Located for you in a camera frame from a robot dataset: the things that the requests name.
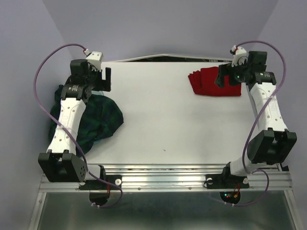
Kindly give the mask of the red pleated skirt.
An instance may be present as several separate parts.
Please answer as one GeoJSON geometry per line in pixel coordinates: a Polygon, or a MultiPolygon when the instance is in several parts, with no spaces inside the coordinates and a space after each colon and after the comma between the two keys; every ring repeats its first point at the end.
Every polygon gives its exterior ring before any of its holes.
{"type": "Polygon", "coordinates": [[[220,88],[215,84],[218,76],[218,67],[201,68],[188,75],[193,92],[197,95],[212,97],[241,96],[241,85],[231,86],[229,76],[225,76],[225,87],[220,88]]]}

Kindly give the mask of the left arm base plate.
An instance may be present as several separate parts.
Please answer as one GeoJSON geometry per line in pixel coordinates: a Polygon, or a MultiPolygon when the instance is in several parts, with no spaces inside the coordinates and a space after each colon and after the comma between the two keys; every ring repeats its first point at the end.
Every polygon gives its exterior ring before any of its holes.
{"type": "MultiPolygon", "coordinates": [[[[115,184],[116,186],[121,187],[121,183],[119,181],[122,181],[122,175],[115,174],[115,175],[106,175],[106,181],[112,184],[115,184]]],[[[108,184],[105,184],[103,182],[100,182],[98,180],[88,180],[85,182],[84,185],[79,185],[79,190],[81,191],[87,191],[87,190],[118,190],[114,186],[110,186],[108,184]]]]}

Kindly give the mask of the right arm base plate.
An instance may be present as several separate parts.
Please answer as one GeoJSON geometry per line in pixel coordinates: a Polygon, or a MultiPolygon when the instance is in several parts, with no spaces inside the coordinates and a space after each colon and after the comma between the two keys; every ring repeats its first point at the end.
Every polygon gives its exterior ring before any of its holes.
{"type": "Polygon", "coordinates": [[[207,189],[249,188],[249,183],[244,182],[247,177],[233,175],[224,177],[222,174],[206,174],[205,179],[203,186],[207,189]]]}

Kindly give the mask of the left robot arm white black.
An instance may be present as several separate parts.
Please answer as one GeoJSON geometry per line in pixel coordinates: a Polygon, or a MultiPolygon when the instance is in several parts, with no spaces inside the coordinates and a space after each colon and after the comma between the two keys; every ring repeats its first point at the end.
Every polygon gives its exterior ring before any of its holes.
{"type": "Polygon", "coordinates": [[[71,74],[60,94],[60,114],[52,141],[38,163],[50,182],[82,182],[87,164],[76,155],[76,138],[82,115],[92,91],[111,90],[111,69],[102,78],[102,59],[98,55],[75,59],[70,63],[71,74]]]}

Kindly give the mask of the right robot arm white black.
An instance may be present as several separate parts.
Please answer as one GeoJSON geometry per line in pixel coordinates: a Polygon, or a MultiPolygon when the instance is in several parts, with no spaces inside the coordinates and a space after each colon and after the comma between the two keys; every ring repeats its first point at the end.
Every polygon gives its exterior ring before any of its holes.
{"type": "Polygon", "coordinates": [[[230,86],[246,85],[255,114],[254,126],[259,132],[254,137],[249,134],[242,157],[229,162],[213,180],[226,187],[242,182],[258,168],[283,163],[297,141],[296,133],[289,131],[279,109],[275,74],[266,71],[267,52],[247,52],[234,46],[230,53],[233,60],[219,66],[215,83],[223,88],[228,76],[230,86]]]}

